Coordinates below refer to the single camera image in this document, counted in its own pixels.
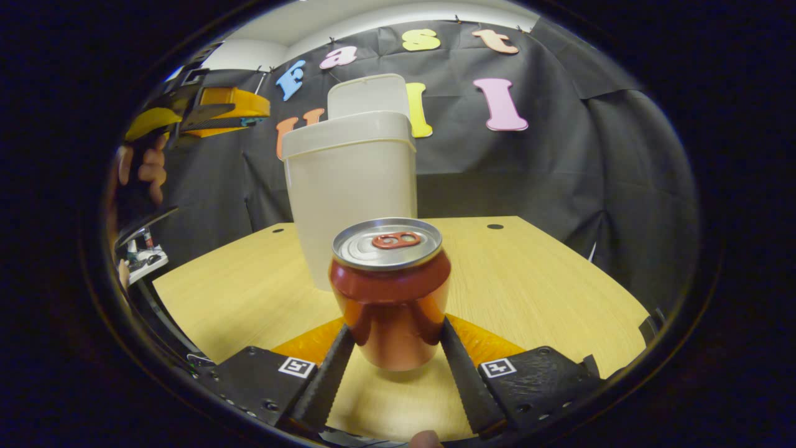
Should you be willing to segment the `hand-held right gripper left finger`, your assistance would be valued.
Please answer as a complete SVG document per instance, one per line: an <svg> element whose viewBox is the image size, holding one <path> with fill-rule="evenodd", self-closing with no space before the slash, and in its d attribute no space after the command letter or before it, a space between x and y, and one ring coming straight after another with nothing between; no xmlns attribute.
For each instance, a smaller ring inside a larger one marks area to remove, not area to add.
<svg viewBox="0 0 796 448"><path fill-rule="evenodd" d="M326 429L353 349L353 335L339 318L272 350L248 346L219 364L194 357L192 375L251 419L316 436Z"/></svg>

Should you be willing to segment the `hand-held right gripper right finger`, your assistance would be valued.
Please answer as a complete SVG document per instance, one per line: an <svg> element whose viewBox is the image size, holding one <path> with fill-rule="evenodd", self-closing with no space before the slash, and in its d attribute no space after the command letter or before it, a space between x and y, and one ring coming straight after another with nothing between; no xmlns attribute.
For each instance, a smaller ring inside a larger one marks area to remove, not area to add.
<svg viewBox="0 0 796 448"><path fill-rule="evenodd" d="M592 355L575 362L549 346L508 354L502 338L450 314L440 343L478 436L551 426L606 382Z"/></svg>

